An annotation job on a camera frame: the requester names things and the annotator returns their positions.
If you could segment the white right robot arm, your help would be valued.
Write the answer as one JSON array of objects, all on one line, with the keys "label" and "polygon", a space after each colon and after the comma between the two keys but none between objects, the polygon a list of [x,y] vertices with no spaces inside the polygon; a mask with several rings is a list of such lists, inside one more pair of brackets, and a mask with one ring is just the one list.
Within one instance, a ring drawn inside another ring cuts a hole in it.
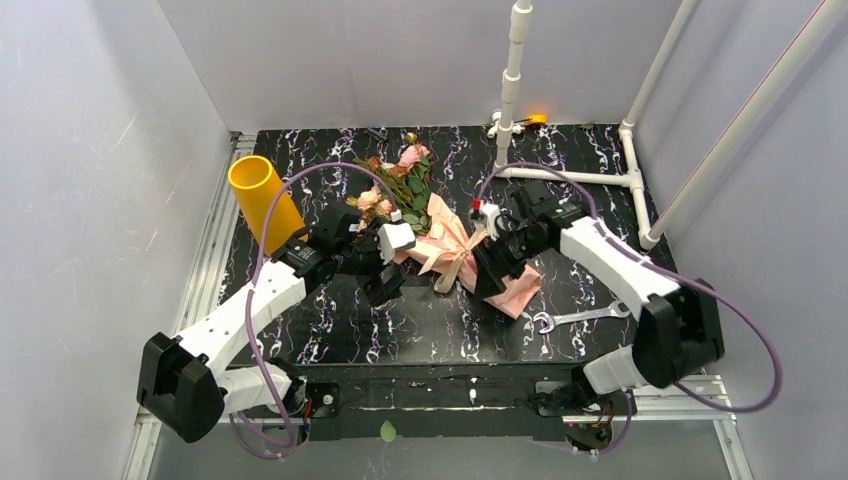
[{"label": "white right robot arm", "polygon": [[724,356],[717,302],[704,293],[705,283],[693,288],[661,275],[587,206],[558,200],[539,182],[511,197],[518,214],[513,227],[501,221],[497,205],[472,202],[471,220],[488,231],[472,249],[475,298],[504,293],[529,259],[553,250],[588,270],[637,322],[631,344],[572,370],[565,391],[574,404],[643,385],[665,388]]}]

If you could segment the pink rose bouquet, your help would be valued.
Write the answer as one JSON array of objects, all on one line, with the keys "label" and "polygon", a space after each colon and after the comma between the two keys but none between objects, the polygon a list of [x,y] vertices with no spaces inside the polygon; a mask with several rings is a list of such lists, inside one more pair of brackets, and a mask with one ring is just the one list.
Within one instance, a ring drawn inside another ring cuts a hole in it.
[{"label": "pink rose bouquet", "polygon": [[[354,163],[368,169],[386,183],[396,199],[403,220],[412,226],[417,235],[425,235],[431,226],[427,206],[432,193],[431,172],[436,158],[428,147],[418,141],[414,132],[404,135],[404,143],[405,147],[396,162],[383,161],[373,156],[365,160],[355,159]],[[363,225],[377,217],[388,219],[390,216],[389,197],[376,182],[358,196],[349,196],[346,203],[361,212]]]}]

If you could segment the pink wrapping paper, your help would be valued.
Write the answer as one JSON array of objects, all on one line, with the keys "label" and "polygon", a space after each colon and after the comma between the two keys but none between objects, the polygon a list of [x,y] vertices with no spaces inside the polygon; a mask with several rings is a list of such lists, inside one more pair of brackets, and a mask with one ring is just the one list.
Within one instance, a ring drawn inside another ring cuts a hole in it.
[{"label": "pink wrapping paper", "polygon": [[[431,219],[429,232],[419,236],[413,248],[397,253],[394,261],[400,264],[412,259],[420,264],[420,275],[436,273],[438,278],[433,289],[438,293],[447,293],[459,283],[473,294],[478,268],[472,249],[480,244],[487,230],[468,234],[458,215],[437,194],[430,195],[427,214]],[[506,278],[504,283],[504,292],[485,301],[508,317],[516,319],[540,290],[541,275],[526,266],[519,278]]]}]

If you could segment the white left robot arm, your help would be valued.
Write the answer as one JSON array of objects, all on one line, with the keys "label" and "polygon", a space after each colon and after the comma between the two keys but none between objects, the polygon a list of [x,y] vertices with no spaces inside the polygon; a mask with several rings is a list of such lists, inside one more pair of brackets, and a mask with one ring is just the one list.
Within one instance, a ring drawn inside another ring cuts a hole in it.
[{"label": "white left robot arm", "polygon": [[394,258],[415,244],[399,211],[362,227],[356,208],[328,207],[261,263],[258,279],[175,336],[157,333],[146,342],[139,405],[187,443],[223,417],[254,407],[302,412],[309,404],[307,379],[296,367],[271,360],[234,368],[232,360],[272,320],[336,275],[355,277],[373,306],[399,297],[404,278]]}]

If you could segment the cream ribbon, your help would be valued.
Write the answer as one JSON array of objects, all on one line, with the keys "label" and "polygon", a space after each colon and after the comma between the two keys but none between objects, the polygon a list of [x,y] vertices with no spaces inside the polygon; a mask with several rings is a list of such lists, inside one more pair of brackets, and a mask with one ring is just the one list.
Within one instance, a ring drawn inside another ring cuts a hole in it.
[{"label": "cream ribbon", "polygon": [[465,278],[474,292],[476,284],[475,262],[472,250],[488,236],[483,232],[468,235],[463,227],[458,230],[442,224],[434,224],[426,236],[419,236],[411,258],[420,264],[418,275],[437,273],[433,290],[439,294],[449,293],[457,281],[466,285]]}]

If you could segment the yellow cylindrical vase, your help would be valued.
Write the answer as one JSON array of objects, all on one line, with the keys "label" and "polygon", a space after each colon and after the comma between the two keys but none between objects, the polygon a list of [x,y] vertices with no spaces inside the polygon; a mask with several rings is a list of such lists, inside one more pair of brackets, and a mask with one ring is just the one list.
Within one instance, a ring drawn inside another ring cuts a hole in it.
[{"label": "yellow cylindrical vase", "polygon": [[249,155],[238,159],[228,171],[228,181],[245,221],[257,242],[266,233],[264,254],[270,256],[293,233],[305,226],[303,217],[289,193],[278,200],[265,227],[267,210],[283,182],[265,157]]}]

